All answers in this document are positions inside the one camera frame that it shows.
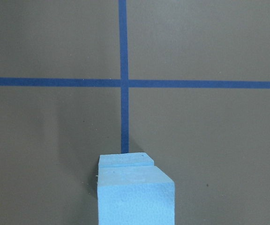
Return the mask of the light blue block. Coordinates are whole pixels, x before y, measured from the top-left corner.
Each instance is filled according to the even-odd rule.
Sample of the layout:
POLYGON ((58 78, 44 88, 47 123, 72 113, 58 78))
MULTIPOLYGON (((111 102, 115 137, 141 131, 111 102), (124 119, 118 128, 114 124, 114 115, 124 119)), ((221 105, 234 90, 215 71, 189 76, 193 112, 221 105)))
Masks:
POLYGON ((98 168, 154 166, 154 160, 145 152, 100 155, 98 168))
POLYGON ((99 169, 97 198, 100 225, 175 223, 175 184, 156 166, 99 169))

